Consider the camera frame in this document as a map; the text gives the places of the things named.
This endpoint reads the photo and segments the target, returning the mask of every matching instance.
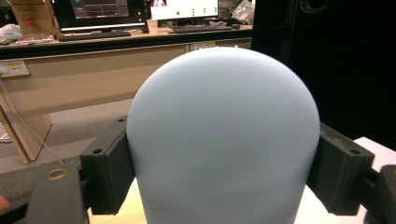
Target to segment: keyboard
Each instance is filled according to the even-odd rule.
[[[232,30],[229,26],[175,26],[172,30],[176,34]]]
[[[131,33],[126,31],[115,31],[115,32],[102,32],[102,33],[91,33],[88,35],[63,35],[59,37],[59,41],[75,41],[75,40],[90,40],[90,39],[102,39],[102,38],[114,38],[131,36]]]

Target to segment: black wall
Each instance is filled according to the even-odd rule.
[[[323,122],[351,139],[366,136],[396,149],[392,2],[345,0],[321,16],[299,9],[288,66],[313,93]]]

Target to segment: box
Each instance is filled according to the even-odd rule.
[[[50,0],[8,0],[21,27],[23,35],[47,34],[57,38],[62,35]]]

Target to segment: computer monitor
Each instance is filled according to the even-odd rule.
[[[153,20],[175,21],[217,17],[218,0],[146,0],[148,16]]]
[[[142,0],[51,0],[62,33],[145,26]]]

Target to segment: gray floor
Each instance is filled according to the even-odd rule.
[[[0,194],[12,203],[26,198],[36,175],[55,163],[79,164],[78,155],[106,127],[127,115],[131,100],[95,105],[51,114],[52,126],[36,161],[28,164],[21,159],[12,144],[0,144]],[[0,137],[6,133],[0,127]]]

